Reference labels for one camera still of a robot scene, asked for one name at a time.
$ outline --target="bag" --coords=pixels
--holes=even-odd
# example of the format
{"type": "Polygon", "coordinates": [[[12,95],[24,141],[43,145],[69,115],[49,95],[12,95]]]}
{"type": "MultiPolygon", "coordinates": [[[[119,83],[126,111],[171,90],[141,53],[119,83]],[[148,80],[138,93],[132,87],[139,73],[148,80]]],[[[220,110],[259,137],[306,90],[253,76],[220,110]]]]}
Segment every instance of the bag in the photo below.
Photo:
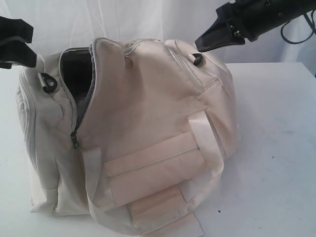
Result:
{"type": "Polygon", "coordinates": [[[91,214],[126,235],[203,235],[192,211],[237,147],[232,75],[212,54],[98,38],[38,56],[17,104],[32,212],[91,214]]]}

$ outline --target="white table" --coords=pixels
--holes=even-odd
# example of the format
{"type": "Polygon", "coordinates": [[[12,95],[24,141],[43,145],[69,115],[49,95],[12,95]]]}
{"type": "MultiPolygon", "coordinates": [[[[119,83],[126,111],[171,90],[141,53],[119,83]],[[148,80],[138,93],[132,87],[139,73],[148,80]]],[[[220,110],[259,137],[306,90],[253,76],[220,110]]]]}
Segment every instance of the white table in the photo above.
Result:
{"type": "MultiPolygon", "coordinates": [[[[316,79],[300,63],[229,68],[240,147],[225,162],[218,189],[195,212],[205,236],[315,237],[316,79]]],[[[0,71],[0,237],[121,237],[88,216],[29,213],[17,81],[17,68],[0,71]]]]}

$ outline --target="white backdrop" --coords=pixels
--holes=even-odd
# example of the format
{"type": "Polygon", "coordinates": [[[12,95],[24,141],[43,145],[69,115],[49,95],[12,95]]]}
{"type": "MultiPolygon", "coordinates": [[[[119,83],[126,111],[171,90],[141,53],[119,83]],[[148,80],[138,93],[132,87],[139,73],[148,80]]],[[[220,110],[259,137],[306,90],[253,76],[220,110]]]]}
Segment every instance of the white backdrop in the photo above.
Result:
{"type": "MultiPolygon", "coordinates": [[[[74,46],[88,46],[94,37],[113,40],[156,38],[193,43],[216,20],[215,9],[228,0],[0,0],[0,15],[22,18],[34,26],[31,48],[50,54],[74,46]]],[[[306,38],[303,17],[285,30],[292,40],[306,38]]],[[[214,51],[226,63],[303,62],[316,73],[316,37],[289,45],[279,29],[245,46],[214,51]]]]}

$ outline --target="metal ring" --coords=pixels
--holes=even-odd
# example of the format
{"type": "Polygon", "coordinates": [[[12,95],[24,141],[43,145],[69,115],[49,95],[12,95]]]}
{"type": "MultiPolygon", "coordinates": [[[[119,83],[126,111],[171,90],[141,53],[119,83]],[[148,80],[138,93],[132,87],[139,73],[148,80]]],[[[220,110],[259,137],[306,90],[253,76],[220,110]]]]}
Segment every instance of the metal ring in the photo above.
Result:
{"type": "Polygon", "coordinates": [[[126,68],[131,68],[133,66],[133,61],[130,57],[125,56],[125,67],[126,68]]]}

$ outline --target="bag handle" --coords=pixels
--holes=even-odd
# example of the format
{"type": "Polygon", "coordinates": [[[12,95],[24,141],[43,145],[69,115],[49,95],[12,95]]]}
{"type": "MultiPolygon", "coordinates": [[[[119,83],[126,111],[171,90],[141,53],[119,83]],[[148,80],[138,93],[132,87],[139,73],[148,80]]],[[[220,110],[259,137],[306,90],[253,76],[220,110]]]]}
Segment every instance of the bag handle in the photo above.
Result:
{"type": "MultiPolygon", "coordinates": [[[[183,208],[183,211],[179,211],[178,219],[192,212],[204,200],[205,196],[217,186],[218,180],[224,169],[223,156],[216,139],[216,132],[214,132],[205,111],[197,112],[189,116],[188,119],[199,149],[209,164],[212,174],[207,187],[186,203],[186,207],[183,208]]],[[[90,214],[96,222],[115,232],[134,236],[149,233],[159,228],[156,223],[149,223],[146,227],[135,227],[123,224],[120,220],[109,216],[101,208],[97,207],[93,203],[93,198],[97,190],[102,168],[101,149],[100,147],[95,147],[88,151],[82,151],[82,154],[90,214]]],[[[166,220],[166,224],[170,224],[171,221],[176,220],[168,221],[169,220],[166,220]]]]}

